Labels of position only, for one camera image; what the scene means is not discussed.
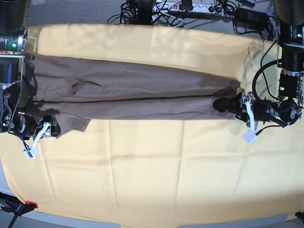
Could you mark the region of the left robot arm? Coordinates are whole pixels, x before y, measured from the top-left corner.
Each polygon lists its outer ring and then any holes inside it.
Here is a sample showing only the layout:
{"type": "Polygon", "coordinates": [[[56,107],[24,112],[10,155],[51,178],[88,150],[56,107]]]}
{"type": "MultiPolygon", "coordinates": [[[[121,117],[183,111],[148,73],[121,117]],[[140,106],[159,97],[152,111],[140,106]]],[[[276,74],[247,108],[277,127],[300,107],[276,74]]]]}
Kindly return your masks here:
{"type": "Polygon", "coordinates": [[[220,98],[213,107],[228,111],[248,124],[274,122],[286,127],[302,115],[304,86],[304,2],[302,0],[275,0],[275,22],[282,49],[277,60],[261,65],[252,82],[252,92],[237,94],[233,98],[220,98]],[[276,65],[281,69],[278,95],[273,101],[262,99],[256,90],[257,80],[264,70],[276,65]]]}

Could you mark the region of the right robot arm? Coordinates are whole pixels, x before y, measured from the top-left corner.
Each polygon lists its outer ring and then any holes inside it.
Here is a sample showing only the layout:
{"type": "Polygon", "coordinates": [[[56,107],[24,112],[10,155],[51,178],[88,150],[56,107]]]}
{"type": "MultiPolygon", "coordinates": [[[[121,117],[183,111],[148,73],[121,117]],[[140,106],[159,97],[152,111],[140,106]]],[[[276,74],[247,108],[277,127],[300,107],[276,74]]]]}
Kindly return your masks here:
{"type": "Polygon", "coordinates": [[[0,2],[0,131],[28,140],[45,126],[42,137],[57,137],[60,128],[52,116],[35,120],[27,112],[34,95],[34,88],[23,76],[28,8],[28,0],[0,2]]]}

